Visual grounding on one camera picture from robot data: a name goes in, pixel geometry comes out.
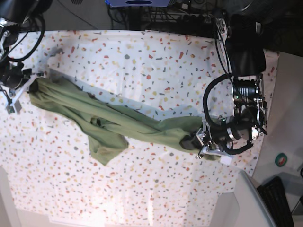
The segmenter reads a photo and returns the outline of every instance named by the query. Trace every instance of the table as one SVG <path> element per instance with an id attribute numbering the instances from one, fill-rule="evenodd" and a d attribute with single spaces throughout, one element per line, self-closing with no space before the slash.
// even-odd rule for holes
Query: table
<path id="1" fill-rule="evenodd" d="M 29 34 L 11 56 L 26 54 L 38 36 Z M 266 60 L 270 108 L 278 54 L 266 51 Z M 203 116 L 204 89 L 223 74 L 212 39 L 151 31 L 46 32 L 24 63 L 157 120 Z M 233 113 L 231 90 L 225 81 L 211 92 L 211 115 Z M 208 226 L 218 196 L 234 190 L 239 169 L 252 175 L 263 140 L 225 166 L 129 139 L 129 149 L 102 166 L 90 157 L 88 138 L 74 122 L 37 109 L 27 94 L 21 104 L 20 115 L 0 108 L 0 165 L 8 172 L 16 207 L 54 219 Z"/>

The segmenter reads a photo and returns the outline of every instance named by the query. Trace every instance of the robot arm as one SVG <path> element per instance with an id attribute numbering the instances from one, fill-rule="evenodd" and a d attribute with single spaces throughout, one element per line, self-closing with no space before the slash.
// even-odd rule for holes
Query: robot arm
<path id="1" fill-rule="evenodd" d="M 41 3 L 40 0 L 0 0 L 0 92 L 7 100 L 8 113 L 19 113 L 21 105 L 18 99 L 29 89 L 35 79 L 41 76 L 41 74 L 32 73 L 31 69 L 24 70 L 22 63 L 36 50 L 45 32 L 45 21 L 37 10 L 39 3 Z M 28 54 L 20 59 L 12 59 L 9 54 L 14 47 L 11 50 L 9 47 L 16 43 L 21 26 L 29 19 L 38 19 L 41 22 L 40 36 Z M 9 95 L 1 85 L 9 88 Z"/>
<path id="2" fill-rule="evenodd" d="M 205 90 L 205 121 L 202 122 L 202 128 L 180 142 L 184 149 L 200 150 L 197 158 L 202 158 L 204 154 L 217 155 L 224 157 L 224 162 L 228 160 L 226 164 L 229 164 L 233 155 L 252 148 L 254 140 L 267 134 L 264 129 L 267 125 L 267 104 L 262 75 L 266 62 L 262 45 L 258 42 L 261 29 L 260 23 L 247 16 L 233 15 L 228 18 L 223 13 L 221 18 L 214 19 L 215 44 L 225 74 L 213 80 Z M 220 34 L 224 30 L 228 34 L 226 42 Z M 229 67 L 225 69 L 221 60 L 217 44 L 219 38 L 225 50 L 226 64 L 230 64 L 231 71 Z M 232 84 L 234 116 L 215 122 L 209 114 L 208 96 L 215 86 L 226 79 Z M 234 141 L 240 139 L 245 139 L 247 144 L 234 149 Z"/>

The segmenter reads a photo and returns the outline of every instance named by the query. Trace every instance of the white tablecloth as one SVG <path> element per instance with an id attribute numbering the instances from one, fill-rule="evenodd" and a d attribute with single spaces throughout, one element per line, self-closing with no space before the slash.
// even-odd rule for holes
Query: white tablecloth
<path id="1" fill-rule="evenodd" d="M 29 34 L 11 56 L 25 55 L 38 36 Z M 270 107 L 278 54 L 266 52 L 266 60 Z M 223 74 L 212 39 L 156 32 L 46 32 L 25 65 L 157 120 L 203 116 L 204 89 Z M 225 81 L 211 92 L 211 115 L 233 114 L 231 89 Z M 218 196 L 233 191 L 239 169 L 252 175 L 263 141 L 224 166 L 129 139 L 129 149 L 102 166 L 75 123 L 32 106 L 27 94 L 21 102 L 20 115 L 0 108 L 0 165 L 16 207 L 98 226 L 208 226 Z"/>

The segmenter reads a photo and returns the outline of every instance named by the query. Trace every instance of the black cable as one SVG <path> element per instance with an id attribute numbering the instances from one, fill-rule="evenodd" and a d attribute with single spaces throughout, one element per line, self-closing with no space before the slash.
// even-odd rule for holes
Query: black cable
<path id="1" fill-rule="evenodd" d="M 194 1 L 194 3 L 196 3 L 196 4 L 203 4 L 204 2 L 205 2 L 205 0 L 193 0 Z"/>
<path id="2" fill-rule="evenodd" d="M 115 21 L 115 22 L 117 22 L 117 23 L 122 23 L 122 21 L 118 21 L 118 20 L 114 19 L 113 15 L 112 15 L 111 12 L 110 12 L 111 10 L 112 10 L 112 9 L 110 8 L 110 6 L 107 5 L 107 14 L 108 14 L 109 18 L 110 18 L 112 21 Z"/>
<path id="3" fill-rule="evenodd" d="M 178 23 L 178 21 L 172 15 L 170 15 L 167 11 L 163 10 L 163 12 L 165 13 L 166 17 L 169 16 Z"/>
<path id="4" fill-rule="evenodd" d="M 222 142 L 220 143 L 220 145 L 222 146 L 222 148 L 224 149 L 224 151 L 229 154 L 229 155 L 239 155 L 242 154 L 244 151 L 251 149 L 253 144 L 251 143 L 251 141 L 247 141 L 246 145 L 239 148 L 239 149 L 233 149 L 233 148 L 228 148 L 226 142 Z"/>
<path id="5" fill-rule="evenodd" d="M 67 8 L 62 2 L 60 2 L 60 0 L 57 0 L 57 2 L 66 10 L 68 11 L 69 13 L 73 14 L 75 17 L 77 17 L 78 19 L 82 20 L 84 23 L 92 26 L 94 29 L 96 30 L 100 30 L 99 28 L 93 26 L 90 22 L 84 20 L 83 18 L 79 17 L 77 14 L 75 14 L 74 12 L 72 12 L 69 8 Z"/>
<path id="6" fill-rule="evenodd" d="M 3 87 L 0 85 L 0 92 L 3 92 L 3 94 L 5 95 L 7 101 L 9 104 L 11 104 L 11 99 L 10 97 L 8 96 L 8 93 L 6 92 L 6 90 L 3 89 Z"/>
<path id="7" fill-rule="evenodd" d="M 300 171 L 300 175 L 301 175 L 301 177 L 303 178 L 303 168 L 302 168 L 301 171 Z"/>
<path id="8" fill-rule="evenodd" d="M 35 20 L 34 18 L 31 18 L 31 17 L 30 17 L 30 18 L 27 20 L 27 22 L 24 23 L 24 24 L 20 27 L 19 32 L 27 32 L 27 31 L 30 31 L 30 32 L 37 32 L 37 31 L 39 31 L 39 30 L 40 30 L 40 29 L 39 29 L 39 26 L 38 26 L 36 20 Z"/>
<path id="9" fill-rule="evenodd" d="M 13 59 L 13 58 L 8 57 L 9 61 L 11 61 L 11 62 L 21 62 L 21 61 L 24 61 L 25 59 L 29 58 L 35 52 L 35 50 L 37 49 L 37 47 L 41 43 L 41 41 L 43 39 L 43 36 L 44 36 L 45 26 L 46 25 L 45 25 L 45 20 L 43 19 L 43 17 L 41 15 L 36 15 L 36 18 L 40 20 L 41 25 L 42 25 L 42 27 L 41 27 L 41 33 L 40 33 L 40 36 L 39 36 L 36 44 L 34 45 L 34 47 L 32 48 L 32 50 L 27 55 L 25 55 L 23 58 Z"/>
<path id="10" fill-rule="evenodd" d="M 230 69 L 229 69 L 229 60 L 228 60 L 228 55 L 227 55 L 225 43 L 224 43 L 223 37 L 222 37 L 222 35 L 221 35 L 221 32 L 220 32 L 219 30 L 217 30 L 217 34 L 219 34 L 220 39 L 221 39 L 221 42 L 222 42 L 222 44 L 223 44 L 223 48 L 224 48 L 224 52 L 225 52 L 225 58 L 226 58 L 226 64 L 227 64 L 227 72 L 230 73 Z"/>
<path id="11" fill-rule="evenodd" d="M 207 88 L 206 88 L 206 90 L 204 92 L 203 99 L 202 99 L 203 110 L 204 110 L 205 119 L 206 119 L 207 123 L 209 124 L 209 126 L 211 128 L 219 129 L 219 130 L 220 129 L 227 129 L 227 128 L 233 126 L 234 122 L 232 121 L 230 123 L 223 124 L 223 125 L 219 125 L 219 124 L 213 122 L 212 118 L 209 115 L 207 100 L 208 100 L 209 93 L 211 92 L 211 90 L 218 83 L 220 83 L 220 82 L 222 82 L 223 80 L 226 80 L 226 79 L 228 79 L 228 75 L 227 74 L 223 74 L 223 75 L 219 76 L 218 78 L 214 79 L 212 82 L 210 82 L 210 84 L 207 86 Z"/>
<path id="12" fill-rule="evenodd" d="M 148 13 L 150 15 L 150 20 L 152 22 L 152 13 L 151 13 L 151 7 L 150 6 L 148 6 Z"/>
<path id="13" fill-rule="evenodd" d="M 113 16 L 115 18 L 114 21 L 117 22 L 117 23 L 119 23 L 119 24 L 122 24 L 123 23 L 122 14 L 118 10 L 116 10 L 116 9 L 110 9 L 109 12 L 112 11 L 112 10 L 115 11 L 114 12 L 114 16 Z M 119 20 L 118 17 L 117 17 L 118 13 L 120 13 L 121 20 Z"/>
<path id="14" fill-rule="evenodd" d="M 110 19 L 110 30 L 114 29 L 114 21 Z"/>
<path id="15" fill-rule="evenodd" d="M 169 16 L 168 16 L 168 13 L 167 13 L 167 9 L 163 9 L 163 12 L 166 16 L 166 20 L 169 21 Z"/>
<path id="16" fill-rule="evenodd" d="M 22 39 L 20 39 L 20 41 L 11 48 L 11 50 L 1 59 L 0 64 L 8 57 L 8 55 L 25 39 L 25 37 L 27 36 L 27 34 L 29 33 L 29 31 L 26 32 L 26 34 L 22 37 Z"/>
<path id="17" fill-rule="evenodd" d="M 158 7 L 156 7 L 155 18 L 153 20 L 154 23 L 156 22 L 156 19 L 157 19 L 157 12 L 158 12 Z"/>
<path id="18" fill-rule="evenodd" d="M 206 2 L 205 2 L 205 6 L 206 6 L 206 11 L 208 12 L 208 7 L 207 7 L 207 4 L 208 4 L 208 2 L 207 2 L 207 0 L 205 0 Z"/>
<path id="19" fill-rule="evenodd" d="M 122 17 L 122 20 L 123 20 L 123 23 L 124 23 L 124 26 L 125 26 L 125 30 L 128 30 L 127 23 L 126 23 L 126 15 L 123 13 L 122 9 L 118 9 L 118 12 L 120 13 L 120 15 Z"/>
<path id="20" fill-rule="evenodd" d="M 217 51 L 217 54 L 218 54 L 218 58 L 219 58 L 219 62 L 221 64 L 221 67 L 223 69 L 223 71 L 225 72 L 225 74 L 228 74 L 228 71 L 225 69 L 224 65 L 223 65 L 223 62 L 222 62 L 222 59 L 221 59 L 221 56 L 220 56 L 220 52 L 219 52 L 219 48 L 218 48 L 218 43 L 217 43 L 217 37 L 216 37 L 216 33 L 214 34 L 215 37 L 214 37 L 214 44 L 215 44 L 215 47 L 216 47 L 216 51 Z"/>
<path id="21" fill-rule="evenodd" d="M 162 12 L 159 12 L 159 13 L 160 13 L 161 20 L 162 20 L 162 21 L 165 21 L 165 20 L 164 20 L 164 17 L 163 17 L 163 15 L 165 15 L 164 12 L 163 12 L 163 10 L 162 10 Z"/>

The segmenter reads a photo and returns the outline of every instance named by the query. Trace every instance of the green towel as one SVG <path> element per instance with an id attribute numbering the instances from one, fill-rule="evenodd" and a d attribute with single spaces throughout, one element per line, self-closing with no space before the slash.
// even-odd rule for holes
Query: green towel
<path id="1" fill-rule="evenodd" d="M 93 99 L 65 78 L 55 82 L 40 78 L 37 82 L 38 91 L 30 93 L 31 103 L 75 121 L 89 136 L 91 156 L 104 165 L 128 147 L 124 136 L 187 153 L 198 152 L 184 150 L 179 143 L 201 127 L 201 117 L 156 121 L 128 107 Z"/>

